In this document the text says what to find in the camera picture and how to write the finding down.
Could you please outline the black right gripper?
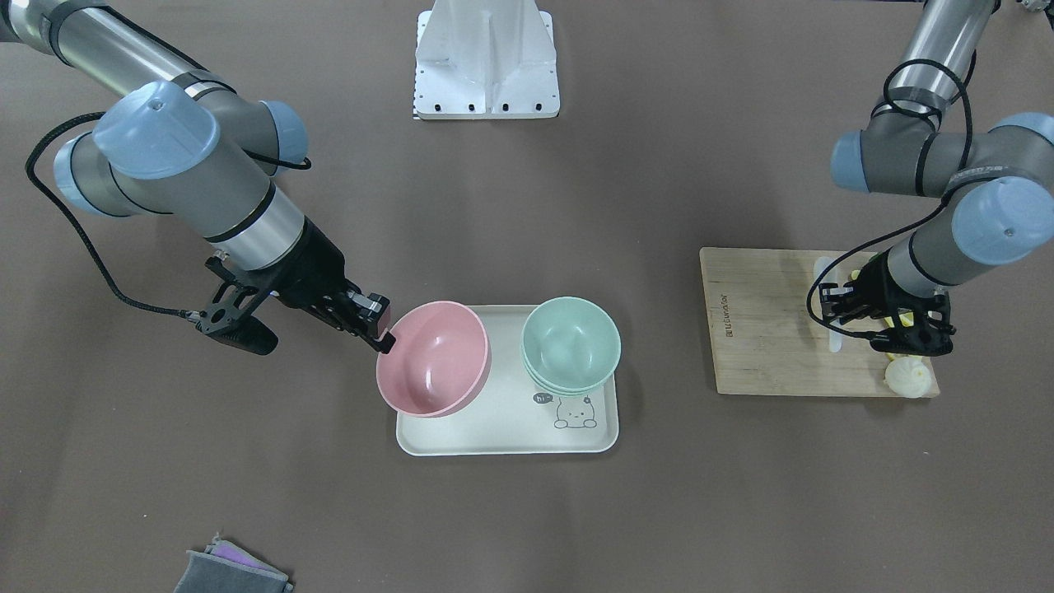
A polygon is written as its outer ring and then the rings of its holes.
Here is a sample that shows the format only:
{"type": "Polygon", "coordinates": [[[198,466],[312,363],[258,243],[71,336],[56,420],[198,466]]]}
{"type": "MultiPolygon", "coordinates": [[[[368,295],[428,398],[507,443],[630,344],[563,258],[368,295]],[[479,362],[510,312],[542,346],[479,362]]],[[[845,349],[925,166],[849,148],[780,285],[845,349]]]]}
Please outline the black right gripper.
{"type": "Polygon", "coordinates": [[[395,345],[390,329],[390,301],[365,294],[345,277],[345,256],[313,222],[305,222],[301,237],[277,263],[259,270],[226,265],[217,255],[208,270],[221,281],[256,286],[285,307],[301,309],[327,327],[362,338],[374,352],[387,354],[395,345]]]}

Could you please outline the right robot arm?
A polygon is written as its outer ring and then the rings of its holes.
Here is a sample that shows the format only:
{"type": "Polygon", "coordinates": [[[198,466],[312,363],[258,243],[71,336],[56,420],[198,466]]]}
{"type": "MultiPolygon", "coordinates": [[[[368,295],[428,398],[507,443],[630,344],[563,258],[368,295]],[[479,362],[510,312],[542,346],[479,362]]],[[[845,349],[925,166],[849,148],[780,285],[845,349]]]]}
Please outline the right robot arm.
{"type": "Polygon", "coordinates": [[[268,354],[269,297],[390,352],[389,300],[345,277],[345,258],[275,183],[310,169],[300,116],[245,100],[222,77],[105,1],[4,1],[2,40],[53,56],[119,95],[50,131],[26,175],[69,217],[172,215],[208,244],[221,286],[201,309],[126,304],[188,320],[216,342],[268,354]]]}

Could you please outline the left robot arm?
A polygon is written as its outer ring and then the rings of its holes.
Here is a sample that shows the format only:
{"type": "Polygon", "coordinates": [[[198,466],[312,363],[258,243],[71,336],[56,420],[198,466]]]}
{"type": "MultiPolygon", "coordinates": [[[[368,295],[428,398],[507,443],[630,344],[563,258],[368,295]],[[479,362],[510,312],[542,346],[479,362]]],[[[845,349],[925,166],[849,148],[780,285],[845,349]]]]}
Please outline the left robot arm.
{"type": "Polygon", "coordinates": [[[900,64],[882,84],[867,129],[842,136],[831,176],[863,193],[937,199],[897,243],[845,282],[816,278],[812,320],[847,334],[851,320],[892,327],[855,331],[877,352],[951,353],[949,290],[1021,260],[1052,238],[1052,117],[1027,112],[985,133],[972,125],[967,81],[997,1],[926,1],[900,64]]]}

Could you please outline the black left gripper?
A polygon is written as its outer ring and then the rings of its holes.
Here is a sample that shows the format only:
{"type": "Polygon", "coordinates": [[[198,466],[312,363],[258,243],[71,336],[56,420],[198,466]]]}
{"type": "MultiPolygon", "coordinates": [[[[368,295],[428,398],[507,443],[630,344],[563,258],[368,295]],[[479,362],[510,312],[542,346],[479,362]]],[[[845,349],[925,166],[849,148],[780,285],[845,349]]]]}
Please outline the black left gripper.
{"type": "Polygon", "coordinates": [[[893,281],[885,253],[874,256],[855,280],[838,285],[819,283],[821,323],[846,325],[851,320],[891,319],[880,331],[843,331],[840,334],[866,340],[876,352],[938,357],[953,351],[956,327],[951,323],[951,297],[943,292],[915,296],[893,281]]]}

